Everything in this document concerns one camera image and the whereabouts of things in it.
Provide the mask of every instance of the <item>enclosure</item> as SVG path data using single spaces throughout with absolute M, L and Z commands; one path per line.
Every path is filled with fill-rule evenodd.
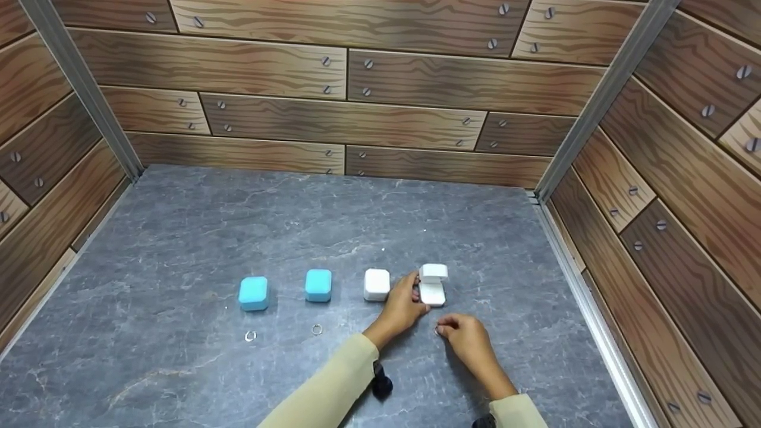
M 761 3 L 0 12 L 3 427 L 255 426 L 424 263 L 447 305 L 345 426 L 488 411 L 448 311 L 549 426 L 761 426 Z

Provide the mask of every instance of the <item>wooden wall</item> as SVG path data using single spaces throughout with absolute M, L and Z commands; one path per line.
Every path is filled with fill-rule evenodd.
M 127 182 L 18 2 L 0 12 L 1 352 Z
M 54 0 L 144 163 L 534 188 L 620 0 Z
M 761 426 L 760 28 L 683 0 L 551 196 L 662 426 Z

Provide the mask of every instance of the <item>beige sleeve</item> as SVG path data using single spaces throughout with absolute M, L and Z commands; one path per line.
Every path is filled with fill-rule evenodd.
M 373 379 L 378 349 L 364 335 L 351 336 L 325 366 L 289 395 L 260 428 L 336 428 Z
M 497 428 L 547 428 L 528 395 L 519 394 L 489 403 Z

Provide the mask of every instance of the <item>metal frame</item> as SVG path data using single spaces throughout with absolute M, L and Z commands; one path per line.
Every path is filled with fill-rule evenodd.
M 535 206 L 534 209 L 537 211 L 544 233 L 552 247 L 552 252 L 555 253 L 555 257 L 560 262 L 563 275 L 570 285 L 574 299 L 576 299 L 581 310 L 581 315 L 587 322 L 592 338 L 600 350 L 603 362 L 608 368 L 608 373 L 616 386 L 632 424 L 636 428 L 658 428 L 658 423 L 650 412 L 650 407 L 648 407 L 645 398 L 642 397 L 642 393 L 621 354 L 621 350 L 613 339 L 613 334 L 610 332 L 605 318 L 600 313 L 592 293 L 578 272 L 571 253 L 561 238 L 555 220 L 549 214 L 546 205 Z
M 666 21 L 677 9 L 680 0 L 650 0 L 639 15 L 632 31 L 621 45 L 616 57 L 610 62 L 600 83 L 574 122 L 568 135 L 558 148 L 555 157 L 537 184 L 537 199 L 544 203 L 555 191 L 565 172 L 584 147 L 589 137 L 603 119 L 605 113 L 634 73 L 648 49 L 663 30 Z
M 134 183 L 144 168 L 50 0 L 18 0 L 74 92 Z

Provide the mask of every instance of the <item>table surface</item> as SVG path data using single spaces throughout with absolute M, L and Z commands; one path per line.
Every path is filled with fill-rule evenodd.
M 631 426 L 524 190 L 151 166 L 0 363 L 0 425 L 255 426 L 377 316 L 367 268 L 449 266 L 447 305 L 386 349 L 391 397 L 346 426 L 470 426 L 488 401 L 437 316 L 480 317 L 550 426 Z M 310 268 L 333 300 L 304 300 Z M 266 276 L 266 311 L 237 287 Z M 314 324 L 324 332 L 314 336 Z M 256 339 L 244 340 L 248 331 Z

